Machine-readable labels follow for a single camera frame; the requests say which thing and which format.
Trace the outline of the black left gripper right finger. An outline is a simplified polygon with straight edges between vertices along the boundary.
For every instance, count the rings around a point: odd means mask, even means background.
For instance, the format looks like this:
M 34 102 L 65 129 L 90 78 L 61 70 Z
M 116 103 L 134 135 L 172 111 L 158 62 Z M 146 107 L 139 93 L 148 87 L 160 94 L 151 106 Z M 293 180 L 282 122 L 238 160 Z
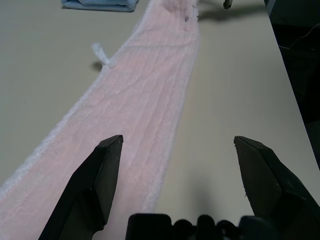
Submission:
M 254 215 L 271 220 L 284 240 L 318 240 L 320 206 L 300 179 L 261 142 L 244 136 L 233 142 Z

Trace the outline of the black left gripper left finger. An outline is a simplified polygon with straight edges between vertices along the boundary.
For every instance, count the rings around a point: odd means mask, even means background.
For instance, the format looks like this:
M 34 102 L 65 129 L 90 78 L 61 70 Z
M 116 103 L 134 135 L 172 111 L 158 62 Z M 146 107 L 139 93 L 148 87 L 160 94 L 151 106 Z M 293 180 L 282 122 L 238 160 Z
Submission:
M 118 181 L 123 136 L 102 140 L 75 170 L 39 239 L 91 240 L 108 222 Z

